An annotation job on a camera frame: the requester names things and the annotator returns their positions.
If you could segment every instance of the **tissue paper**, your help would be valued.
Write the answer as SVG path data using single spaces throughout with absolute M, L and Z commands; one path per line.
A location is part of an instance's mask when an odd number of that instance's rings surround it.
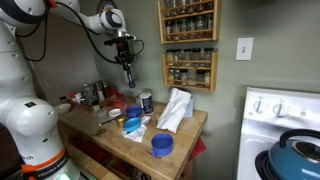
M 190 98 L 190 93 L 173 88 L 169 102 L 159 118 L 157 128 L 176 133 L 178 125 L 186 113 Z

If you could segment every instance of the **blue plastic item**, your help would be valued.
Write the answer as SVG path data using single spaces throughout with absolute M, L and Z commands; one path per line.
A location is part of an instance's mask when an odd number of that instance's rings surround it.
M 128 133 L 137 130 L 141 126 L 141 119 L 140 118 L 131 118 L 123 124 L 123 130 L 127 131 Z
M 289 139 L 293 136 L 310 136 L 320 139 L 320 132 L 294 129 L 283 133 L 279 142 L 269 150 L 270 165 L 282 180 L 319 180 L 320 152 L 315 144 Z
M 152 157 L 167 156 L 173 150 L 173 138 L 169 134 L 157 134 L 152 140 Z
M 129 106 L 126 109 L 126 114 L 128 118 L 140 117 L 142 114 L 142 109 L 140 106 Z

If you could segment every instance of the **white cloth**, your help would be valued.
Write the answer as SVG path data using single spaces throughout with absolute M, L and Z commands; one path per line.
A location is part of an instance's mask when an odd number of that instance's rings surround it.
M 168 129 L 176 133 L 178 125 L 186 113 L 190 98 L 190 93 L 173 88 L 169 102 L 159 118 L 157 128 Z
M 131 132 L 131 133 L 127 133 L 127 131 L 122 131 L 122 135 L 124 138 L 127 138 L 127 139 L 131 139 L 132 141 L 135 141 L 135 142 L 142 142 L 142 138 L 144 136 L 144 134 L 146 133 L 147 131 L 147 127 L 143 124 L 141 124 L 141 126 Z

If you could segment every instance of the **stove knob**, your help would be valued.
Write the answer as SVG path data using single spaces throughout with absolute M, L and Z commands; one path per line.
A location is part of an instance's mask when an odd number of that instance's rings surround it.
M 283 118 L 289 115 L 289 108 L 283 104 L 277 104 L 273 107 L 273 112 L 277 117 Z
M 257 112 L 257 113 L 263 113 L 263 111 L 267 108 L 267 103 L 264 103 L 262 101 L 258 101 L 256 103 L 253 104 L 253 109 Z

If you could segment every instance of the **wooden shelf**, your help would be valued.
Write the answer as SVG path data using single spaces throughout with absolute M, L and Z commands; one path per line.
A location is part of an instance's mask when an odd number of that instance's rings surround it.
M 204 10 L 201 12 L 193 12 L 190 14 L 180 14 L 176 16 L 170 16 L 170 17 L 165 17 L 163 14 L 167 11 L 174 10 L 174 9 L 179 9 L 182 7 L 189 7 L 189 6 L 195 6 L 198 4 L 206 4 L 212 2 L 213 9 L 211 10 Z M 205 30 L 198 30 L 198 31 L 186 31 L 182 33 L 170 33 L 167 34 L 165 30 L 165 24 L 166 22 L 169 21 L 174 21 L 174 20 L 179 20 L 181 18 L 189 18 L 189 17 L 196 17 L 199 15 L 205 15 L 205 14 L 212 14 L 212 21 L 213 21 L 213 29 L 205 29 Z M 219 24 L 220 24 L 220 0 L 206 0 L 206 1 L 201 1 L 201 2 L 196 2 L 193 4 L 188 4 L 185 6 L 178 6 L 175 8 L 168 8 L 165 9 L 164 3 L 162 1 L 158 1 L 158 15 L 159 15 L 159 27 L 160 27 L 160 40 L 161 44 L 173 44 L 173 43 L 187 43 L 187 42 L 202 42 L 202 41 L 216 41 L 219 39 Z M 209 34 L 208 37 L 205 38 L 193 38 L 193 39 L 184 39 L 184 40 L 171 40 L 167 41 L 166 36 L 172 36 L 172 35 L 179 35 L 179 34 L 185 34 L 185 33 L 197 33 L 197 32 L 206 32 Z
M 195 89 L 195 90 L 203 90 L 203 91 L 209 91 L 213 92 L 216 87 L 216 78 L 217 78 L 217 59 L 218 59 L 218 51 L 214 51 L 211 54 L 211 61 L 206 61 L 206 60 L 179 60 L 177 62 L 190 62 L 190 63 L 211 63 L 210 67 L 198 67 L 194 68 L 192 66 L 169 66 L 168 62 L 176 62 L 176 61 L 169 61 L 167 59 L 167 54 L 162 54 L 162 66 L 163 66 L 163 80 L 164 80 L 164 85 L 166 87 L 178 87 L 178 88 L 186 88 L 186 89 Z M 205 71 L 210 71 L 210 83 L 205 83 L 205 82 L 193 82 L 193 81 L 183 81 L 183 80 L 169 80 L 169 70 L 170 69 L 193 69 L 193 70 L 205 70 Z M 189 86 L 189 85 L 177 85 L 177 84 L 172 84 L 174 82 L 192 82 L 195 83 L 196 85 L 202 84 L 202 85 L 208 85 L 208 87 L 197 87 L 197 86 Z

